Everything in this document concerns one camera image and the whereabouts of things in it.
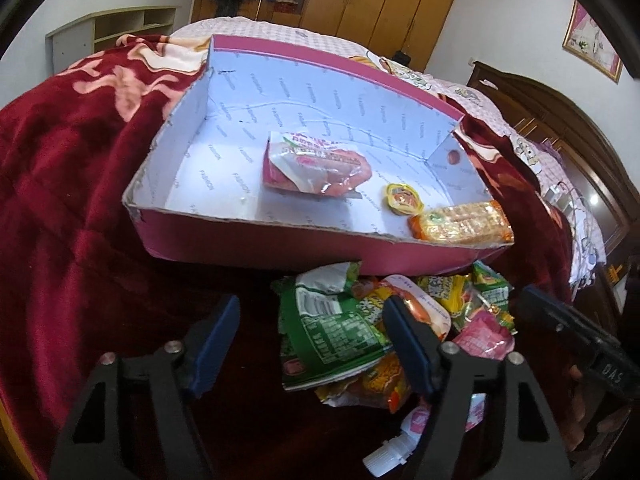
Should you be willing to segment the right hand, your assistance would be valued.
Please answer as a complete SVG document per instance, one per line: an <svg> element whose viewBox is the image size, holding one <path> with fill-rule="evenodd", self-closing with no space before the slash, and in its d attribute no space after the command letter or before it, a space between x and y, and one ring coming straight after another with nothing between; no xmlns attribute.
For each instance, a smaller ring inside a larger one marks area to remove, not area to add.
<svg viewBox="0 0 640 480"><path fill-rule="evenodd" d="M594 401L585 394L586 386L582 371L576 365L572 365L566 376L568 380L568 407L556 424L565 449L567 452L574 452L584 440L585 429L593 421L597 409L594 407ZM632 405L627 403L618 410L598 419L597 433L612 434L612 432L620 430L631 410Z"/></svg>

